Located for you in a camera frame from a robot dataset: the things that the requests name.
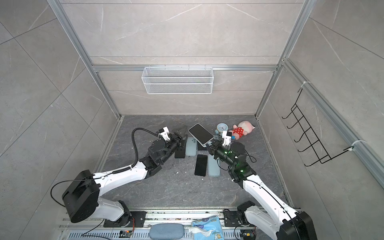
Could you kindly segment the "light blue phone case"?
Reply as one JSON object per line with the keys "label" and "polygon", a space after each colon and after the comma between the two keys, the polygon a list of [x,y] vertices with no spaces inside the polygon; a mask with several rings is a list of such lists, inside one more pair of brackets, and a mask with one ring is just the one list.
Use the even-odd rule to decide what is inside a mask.
{"label": "light blue phone case", "polygon": [[221,175],[220,164],[212,155],[208,156],[208,174],[210,177],[219,177]]}
{"label": "light blue phone case", "polygon": [[197,141],[193,137],[188,137],[187,142],[186,142],[186,151],[185,155],[187,157],[194,157],[197,155]]}

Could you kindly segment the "cased phone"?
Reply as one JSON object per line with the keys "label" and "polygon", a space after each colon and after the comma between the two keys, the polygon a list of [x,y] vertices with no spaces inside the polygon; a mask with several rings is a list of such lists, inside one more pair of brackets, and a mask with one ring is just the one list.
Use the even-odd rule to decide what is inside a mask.
{"label": "cased phone", "polygon": [[214,136],[208,130],[206,130],[201,124],[195,124],[194,126],[189,128],[189,133],[203,147],[205,147],[208,143],[210,143],[214,139]]}
{"label": "cased phone", "polygon": [[181,148],[175,151],[174,154],[175,159],[184,159],[186,157],[186,149]]}

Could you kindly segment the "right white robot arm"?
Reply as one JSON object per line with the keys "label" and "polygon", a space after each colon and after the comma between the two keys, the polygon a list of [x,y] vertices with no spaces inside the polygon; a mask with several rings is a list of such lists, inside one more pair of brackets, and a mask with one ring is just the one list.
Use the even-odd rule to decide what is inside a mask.
{"label": "right white robot arm", "polygon": [[248,152],[242,143],[231,143],[227,148],[223,141],[206,144],[210,155],[229,166],[233,182],[239,184],[263,208],[248,206],[240,211],[241,222],[254,225],[273,240],[316,240],[313,220],[306,212],[298,212],[282,201],[261,180],[247,163]]}

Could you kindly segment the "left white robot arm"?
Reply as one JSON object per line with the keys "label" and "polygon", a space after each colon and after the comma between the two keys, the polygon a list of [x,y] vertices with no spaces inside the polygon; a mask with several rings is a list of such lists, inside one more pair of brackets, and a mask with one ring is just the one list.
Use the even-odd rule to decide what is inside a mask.
{"label": "left white robot arm", "polygon": [[123,201],[110,201],[102,196],[123,185],[157,174],[163,164],[186,142],[186,135],[167,134],[152,142],[147,154],[135,164],[116,170],[94,173],[80,172],[62,195],[71,223],[90,218],[104,219],[105,227],[125,227],[133,216]]}

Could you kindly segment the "blue cream alarm clock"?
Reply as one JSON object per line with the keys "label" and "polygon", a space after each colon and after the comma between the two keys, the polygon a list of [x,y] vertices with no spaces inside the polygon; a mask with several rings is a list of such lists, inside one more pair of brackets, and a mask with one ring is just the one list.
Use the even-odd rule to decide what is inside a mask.
{"label": "blue cream alarm clock", "polygon": [[228,131],[229,127],[225,123],[219,123],[215,129],[215,134],[221,136],[224,131]]}

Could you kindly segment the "pink plush pig toy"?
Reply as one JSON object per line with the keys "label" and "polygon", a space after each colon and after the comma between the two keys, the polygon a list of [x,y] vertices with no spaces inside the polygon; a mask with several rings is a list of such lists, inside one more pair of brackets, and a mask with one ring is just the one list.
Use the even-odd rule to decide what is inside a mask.
{"label": "pink plush pig toy", "polygon": [[249,121],[242,121],[238,125],[233,125],[232,136],[235,137],[235,140],[239,140],[241,137],[250,134],[255,128],[256,126]]}

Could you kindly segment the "blue tissue pack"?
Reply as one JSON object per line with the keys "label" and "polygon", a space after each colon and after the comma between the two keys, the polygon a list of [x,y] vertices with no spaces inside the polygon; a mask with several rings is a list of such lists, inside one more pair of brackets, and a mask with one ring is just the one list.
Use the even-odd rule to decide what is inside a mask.
{"label": "blue tissue pack", "polygon": [[218,216],[192,221],[189,233],[194,240],[224,240],[224,232]]}

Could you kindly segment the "grey blue cushion pad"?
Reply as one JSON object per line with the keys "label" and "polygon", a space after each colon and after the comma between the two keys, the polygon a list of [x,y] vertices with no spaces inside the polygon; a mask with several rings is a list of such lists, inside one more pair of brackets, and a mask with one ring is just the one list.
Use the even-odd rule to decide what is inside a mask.
{"label": "grey blue cushion pad", "polygon": [[156,224],[149,232],[151,240],[179,240],[184,237],[185,229],[181,224]]}

